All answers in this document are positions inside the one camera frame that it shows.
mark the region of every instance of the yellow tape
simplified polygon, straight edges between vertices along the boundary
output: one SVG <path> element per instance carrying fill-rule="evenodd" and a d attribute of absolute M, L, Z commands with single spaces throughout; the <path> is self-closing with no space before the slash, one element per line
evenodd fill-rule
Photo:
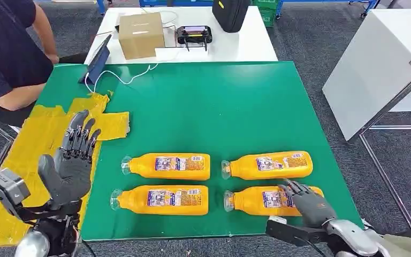
<path fill-rule="evenodd" d="M 108 102 L 109 98 L 107 96 L 99 94 L 93 94 L 87 99 L 74 99 L 67 114 L 65 114 L 60 106 L 46 108 L 36 105 L 34 107 L 31 116 L 24 122 L 21 132 L 1 166 L 1 168 L 9 168 L 26 182 L 31 195 L 24 200 L 24 206 L 39 206 L 49 199 L 49 193 L 40 181 L 37 171 L 39 157 L 42 154 L 54 154 L 60 146 L 65 129 L 74 113 L 84 109 L 89 110 L 89 117 L 96 119 L 93 129 L 102 130 L 98 140 L 126 137 L 129 131 L 130 114 L 128 112 L 103 114 L 102 112 Z M 98 160 L 100 147 L 101 142 L 98 141 L 92 157 L 93 169 L 90 174 L 91 180 L 93 180 L 95 174 L 96 160 Z M 88 199 L 89 194 L 82 198 L 80 227 L 86 212 Z M 8 214 L 0 203 L 0 246 L 17 244 L 28 228 L 29 225 Z"/>

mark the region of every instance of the green table surface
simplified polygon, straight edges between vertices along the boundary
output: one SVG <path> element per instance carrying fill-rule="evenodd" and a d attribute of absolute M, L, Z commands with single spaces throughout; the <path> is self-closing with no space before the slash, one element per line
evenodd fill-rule
<path fill-rule="evenodd" d="M 125 81 L 146 68 L 147 64 L 106 67 Z M 73 98 L 86 97 L 88 90 L 77 83 L 85 70 L 84 65 L 55 68 L 37 103 L 62 105 L 67 110 Z M 126 138 L 102 143 L 82 226 L 85 240 L 264 234 L 267 217 L 239 210 L 227 213 L 223 193 L 277 185 L 281 180 L 224 180 L 220 163 L 248 154 L 291 150 L 305 150 L 313 159 L 312 174 L 299 181 L 320 187 L 340 218 L 362 226 L 293 62 L 160 64 L 128 86 L 104 75 L 97 92 L 108 90 L 113 95 L 105 112 L 129 111 L 131 131 Z M 125 155 L 176 152 L 210 154 L 210 179 L 147 179 L 121 172 Z M 110 208 L 114 189 L 140 185 L 208 186 L 209 212 L 163 216 Z M 300 225 L 301 218 L 288 222 Z"/>

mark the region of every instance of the charging cable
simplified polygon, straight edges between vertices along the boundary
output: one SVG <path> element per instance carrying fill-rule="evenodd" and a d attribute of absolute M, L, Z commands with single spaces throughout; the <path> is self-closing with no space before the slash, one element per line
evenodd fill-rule
<path fill-rule="evenodd" d="M 148 12 L 146 9 L 144 9 L 144 8 L 142 8 L 142 7 L 140 7 L 145 13 L 156 13 L 156 12 Z M 173 19 L 171 19 L 170 21 L 167 21 L 167 22 L 163 22 L 162 21 L 162 24 L 163 25 L 166 25 L 166 24 L 168 24 L 168 23 L 170 23 L 170 22 L 173 22 L 173 21 L 175 21 L 175 20 L 177 20 L 178 18 L 179 18 L 179 15 L 176 13 L 176 12 L 174 12 L 174 11 L 165 11 L 165 10 L 163 10 L 163 11 L 157 11 L 157 12 L 159 12 L 159 13 L 163 13 L 163 12 L 167 12 L 167 13 L 173 13 L 174 15 L 175 15 L 175 17 L 173 18 Z"/>
<path fill-rule="evenodd" d="M 97 80 L 96 80 L 95 83 L 94 83 L 94 90 L 93 90 L 93 91 L 92 91 L 92 89 L 89 87 L 89 85 L 87 84 L 87 78 L 89 78 L 89 72 L 88 72 L 88 73 L 86 74 L 86 78 L 85 78 L 85 80 L 84 80 L 84 84 L 86 85 L 87 89 L 88 89 L 91 93 L 95 93 L 95 91 L 96 91 L 96 89 L 97 89 L 97 83 L 98 83 L 98 81 L 100 80 L 100 78 L 102 77 L 102 75 L 105 74 L 105 73 L 111 73 L 111 74 L 113 74 L 122 84 L 124 84 L 124 85 L 129 85 L 129 84 L 131 84 L 131 83 L 133 82 L 133 80 L 134 80 L 135 78 L 140 77 L 140 76 L 146 74 L 147 72 L 154 70 L 155 68 L 157 68 L 158 65 L 159 65 L 159 63 L 156 63 L 155 66 L 151 67 L 150 64 L 149 64 L 149 66 L 147 66 L 147 70 L 146 70 L 146 71 L 144 71 L 143 73 L 140 73 L 140 74 L 132 77 L 129 82 L 123 81 L 117 74 L 115 74 L 115 73 L 112 72 L 112 71 L 102 71 L 102 73 L 100 73 L 100 75 L 98 75 L 98 78 L 97 78 Z"/>

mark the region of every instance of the bottle label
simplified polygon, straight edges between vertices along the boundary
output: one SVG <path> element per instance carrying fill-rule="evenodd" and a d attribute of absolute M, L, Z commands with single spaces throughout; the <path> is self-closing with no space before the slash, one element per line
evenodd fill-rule
<path fill-rule="evenodd" d="M 265 208 L 295 207 L 292 198 L 284 191 L 262 192 Z"/>
<path fill-rule="evenodd" d="M 293 153 L 290 156 L 273 160 L 271 157 L 256 158 L 257 169 L 259 171 L 295 168 L 307 166 L 307 160 L 302 153 Z"/>
<path fill-rule="evenodd" d="M 257 169 L 260 171 L 275 170 L 284 168 L 282 163 L 273 161 L 270 157 L 256 158 Z"/>
<path fill-rule="evenodd" d="M 168 190 L 149 190 L 147 206 L 197 206 L 202 205 L 200 189 L 177 190 L 175 193 Z"/>
<path fill-rule="evenodd" d="M 157 157 L 155 158 L 155 170 L 203 170 L 204 158 L 192 156 L 190 158 Z"/>

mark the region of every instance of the bottle cap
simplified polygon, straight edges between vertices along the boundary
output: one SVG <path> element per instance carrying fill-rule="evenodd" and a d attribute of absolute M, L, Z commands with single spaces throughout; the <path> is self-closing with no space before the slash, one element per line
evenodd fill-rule
<path fill-rule="evenodd" d="M 111 193 L 111 198 L 109 200 L 109 204 L 111 205 L 111 209 L 113 209 L 113 210 L 120 209 L 120 203 L 119 203 L 119 200 L 117 199 L 120 195 L 122 195 L 122 190 L 120 190 L 120 189 L 115 189 Z"/>
<path fill-rule="evenodd" d="M 122 168 L 122 173 L 124 175 L 130 174 L 132 171 L 130 170 L 130 161 L 132 158 L 130 156 L 125 156 L 122 159 L 122 162 L 120 164 L 120 167 Z"/>
<path fill-rule="evenodd" d="M 224 210 L 232 211 L 234 209 L 234 193 L 229 190 L 224 191 Z"/>
<path fill-rule="evenodd" d="M 221 175 L 224 179 L 231 176 L 231 163 L 228 161 L 221 161 Z"/>

